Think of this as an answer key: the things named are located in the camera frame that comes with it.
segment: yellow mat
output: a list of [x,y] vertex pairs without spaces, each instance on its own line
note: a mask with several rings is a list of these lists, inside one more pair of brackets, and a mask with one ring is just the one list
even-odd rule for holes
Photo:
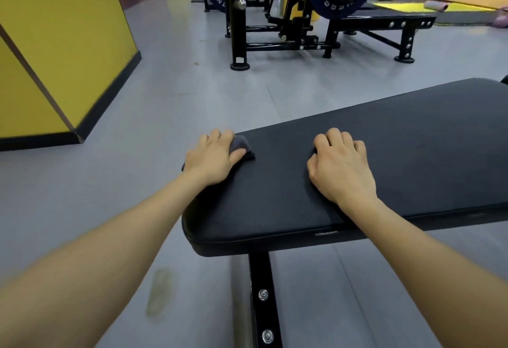
[[[374,5],[402,12],[435,12],[434,10],[428,10],[427,8],[424,8],[423,3],[387,3],[380,1],[374,3]],[[478,12],[478,11],[495,11],[495,10],[493,8],[478,7],[476,5],[450,3],[448,5],[448,9],[445,12],[454,12],[454,11]]]

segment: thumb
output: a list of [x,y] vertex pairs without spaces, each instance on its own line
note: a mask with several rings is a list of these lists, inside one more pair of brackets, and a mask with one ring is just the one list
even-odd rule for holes
[[318,155],[313,154],[312,157],[307,161],[307,170],[309,171],[309,177],[315,174],[316,168],[318,166]]
[[240,159],[243,158],[247,150],[245,149],[236,149],[229,155],[229,162],[231,163],[231,166],[236,165]]

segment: floor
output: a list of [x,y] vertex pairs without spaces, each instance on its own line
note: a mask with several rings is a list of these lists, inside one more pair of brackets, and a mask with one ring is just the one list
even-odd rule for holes
[[[440,83],[508,74],[507,31],[488,27],[422,30],[414,64],[395,62],[394,49],[358,34],[341,35],[331,59],[319,52],[252,53],[251,69],[238,73],[229,68],[224,14],[204,13],[190,0],[145,0],[125,14],[143,60],[88,140],[0,153],[0,280],[176,177],[185,151],[213,127],[241,132]],[[260,10],[247,14],[248,24],[262,23]],[[316,30],[324,37],[323,20]],[[508,223],[431,234],[508,279]],[[439,346],[370,241],[278,251],[272,261],[284,346]],[[98,346],[242,346],[237,315],[248,308],[235,300],[237,264],[196,255],[178,223]],[[145,310],[153,275],[162,268],[171,274],[171,299],[152,319]]]

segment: black round foot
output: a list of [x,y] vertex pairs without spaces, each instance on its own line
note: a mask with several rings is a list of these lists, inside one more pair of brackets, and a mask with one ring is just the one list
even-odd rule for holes
[[245,71],[251,68],[251,65],[248,63],[231,63],[230,68],[234,71]]
[[413,58],[400,58],[398,56],[393,59],[400,63],[413,63],[415,61]]

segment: black padded bench in background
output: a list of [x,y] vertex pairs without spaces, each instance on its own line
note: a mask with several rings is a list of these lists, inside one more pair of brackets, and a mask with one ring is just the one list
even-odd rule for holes
[[508,219],[508,86],[501,82],[451,82],[241,133],[256,160],[204,190],[182,226],[200,255],[249,254],[260,346],[270,336],[270,347],[282,346],[268,251],[365,238],[308,179],[312,140],[330,127],[365,141],[379,198],[421,229]]

